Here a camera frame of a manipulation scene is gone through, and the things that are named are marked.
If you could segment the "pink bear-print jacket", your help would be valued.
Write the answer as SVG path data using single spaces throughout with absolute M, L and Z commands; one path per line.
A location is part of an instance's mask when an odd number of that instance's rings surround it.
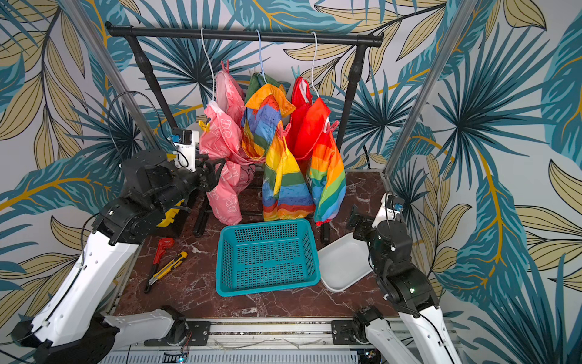
M 210 101 L 205 115 L 212 120 L 211 130 L 200 138 L 200 152 L 211 160 L 224 159 L 221 179 L 207 193 L 214 216 L 223 224 L 235 225 L 242 220 L 239 194 L 252 182 L 255 166 L 242 149 L 240 123 L 246 110 L 244 92 L 230 74 L 216 74 L 216 100 Z

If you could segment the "yellow clothespin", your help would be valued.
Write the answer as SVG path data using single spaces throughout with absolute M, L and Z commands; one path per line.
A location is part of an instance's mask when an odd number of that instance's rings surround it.
M 198 120 L 198 124 L 199 124 L 201 130 L 204 133 L 209 133 L 210 132 L 210 130 L 211 130 L 211 122 L 212 122 L 212 120 L 210 118 L 207 118 L 205 121 L 202 120 L 202 119 L 199 119 Z

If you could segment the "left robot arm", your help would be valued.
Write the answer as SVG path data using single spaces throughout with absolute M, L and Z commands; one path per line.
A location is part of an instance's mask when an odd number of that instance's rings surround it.
M 156 230 L 168 210 L 194 190 L 217 186 L 224 159 L 195 154 L 186 168 L 163 150 L 144 150 L 122 163 L 122 194 L 97 213 L 80 258 L 34 319 L 15 326 L 12 340 L 33 348 L 35 363 L 98 363 L 110 351 L 145 341 L 180 346 L 185 317 L 170 306 L 119 318 L 97 307 L 122 266 Z

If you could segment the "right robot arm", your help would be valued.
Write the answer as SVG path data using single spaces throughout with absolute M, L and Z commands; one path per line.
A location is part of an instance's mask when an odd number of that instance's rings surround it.
M 367 244 L 372 271 L 383 298 L 398 312 L 420 358 L 399 339 L 380 311 L 369 306 L 353 316 L 353 338 L 371 344 L 388 363 L 460 363 L 440 301 L 427 276 L 412 262 L 412 238 L 400 219 L 378 223 L 354 210 L 347 223 Z

